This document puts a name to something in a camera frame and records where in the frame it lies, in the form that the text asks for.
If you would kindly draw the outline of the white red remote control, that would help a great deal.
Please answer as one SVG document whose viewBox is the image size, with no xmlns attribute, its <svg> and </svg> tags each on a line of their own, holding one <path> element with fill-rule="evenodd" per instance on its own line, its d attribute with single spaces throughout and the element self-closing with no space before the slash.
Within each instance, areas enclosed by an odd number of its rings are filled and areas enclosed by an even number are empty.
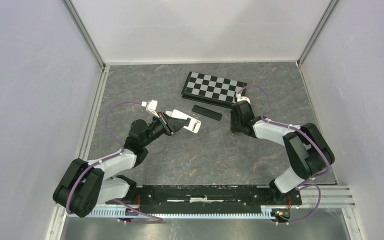
<svg viewBox="0 0 384 240">
<path fill-rule="evenodd" d="M 201 124 L 202 122 L 180 110 L 177 110 L 177 109 L 174 109 L 172 111 L 165 111 L 165 113 L 175 119 L 175 120 L 179 120 L 183 126 L 182 128 L 185 129 L 185 130 L 188 130 L 194 134 L 197 134 L 200 130 L 200 127 L 201 127 Z"/>
</svg>

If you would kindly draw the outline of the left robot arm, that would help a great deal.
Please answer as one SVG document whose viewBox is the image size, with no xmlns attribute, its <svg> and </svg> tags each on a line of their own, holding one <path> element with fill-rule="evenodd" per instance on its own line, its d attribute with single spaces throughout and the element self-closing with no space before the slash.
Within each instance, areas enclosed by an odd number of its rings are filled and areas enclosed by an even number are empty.
<svg viewBox="0 0 384 240">
<path fill-rule="evenodd" d="M 121 149 L 107 156 L 85 161 L 74 159 L 57 185 L 52 199 L 68 214 L 87 216 L 96 205 L 120 199 L 133 203 L 137 190 L 117 174 L 140 165 L 148 155 L 147 146 L 162 135 L 169 137 L 185 129 L 197 133 L 201 121 L 179 110 L 158 112 L 147 123 L 137 119 L 130 125 Z"/>
</svg>

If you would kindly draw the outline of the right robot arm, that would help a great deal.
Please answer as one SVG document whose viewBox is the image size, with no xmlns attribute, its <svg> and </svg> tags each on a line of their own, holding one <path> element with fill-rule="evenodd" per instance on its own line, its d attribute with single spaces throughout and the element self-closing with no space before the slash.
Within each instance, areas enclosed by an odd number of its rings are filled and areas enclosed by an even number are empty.
<svg viewBox="0 0 384 240">
<path fill-rule="evenodd" d="M 290 166 L 269 184 L 268 196 L 275 204 L 286 201 L 289 192 L 308 179 L 328 173 L 335 162 L 331 148 L 315 124 L 291 125 L 255 116 L 251 104 L 245 100 L 232 105 L 230 129 L 285 147 Z"/>
</svg>

